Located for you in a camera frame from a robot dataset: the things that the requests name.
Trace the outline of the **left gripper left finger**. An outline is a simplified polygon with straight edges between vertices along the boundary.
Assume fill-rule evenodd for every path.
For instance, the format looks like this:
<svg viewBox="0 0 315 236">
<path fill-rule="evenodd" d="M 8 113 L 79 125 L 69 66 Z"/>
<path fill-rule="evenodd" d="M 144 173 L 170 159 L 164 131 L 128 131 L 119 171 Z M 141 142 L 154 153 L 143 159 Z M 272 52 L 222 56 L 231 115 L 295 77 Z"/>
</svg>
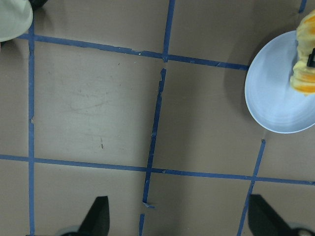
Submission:
<svg viewBox="0 0 315 236">
<path fill-rule="evenodd" d="M 110 228 L 107 196 L 96 197 L 77 231 L 78 236 L 107 236 Z"/>
</svg>

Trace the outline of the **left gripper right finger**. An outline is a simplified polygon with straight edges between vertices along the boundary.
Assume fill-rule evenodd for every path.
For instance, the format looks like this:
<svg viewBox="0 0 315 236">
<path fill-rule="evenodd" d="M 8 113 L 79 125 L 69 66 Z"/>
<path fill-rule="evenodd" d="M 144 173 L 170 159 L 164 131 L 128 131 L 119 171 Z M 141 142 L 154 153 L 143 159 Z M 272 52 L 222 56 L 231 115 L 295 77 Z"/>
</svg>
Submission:
<svg viewBox="0 0 315 236">
<path fill-rule="evenodd" d="M 291 227 L 259 194 L 251 194 L 248 225 L 254 236 L 289 236 Z"/>
</svg>

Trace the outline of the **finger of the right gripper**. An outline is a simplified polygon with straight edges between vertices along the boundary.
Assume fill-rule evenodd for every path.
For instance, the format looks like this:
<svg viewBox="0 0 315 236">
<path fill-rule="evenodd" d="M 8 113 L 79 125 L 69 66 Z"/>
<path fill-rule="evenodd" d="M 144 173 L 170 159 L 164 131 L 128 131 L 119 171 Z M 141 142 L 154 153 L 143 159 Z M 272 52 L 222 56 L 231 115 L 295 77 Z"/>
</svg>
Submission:
<svg viewBox="0 0 315 236">
<path fill-rule="evenodd" d="M 307 67 L 315 67 L 315 48 L 313 48 L 312 53 L 308 56 Z"/>
</svg>

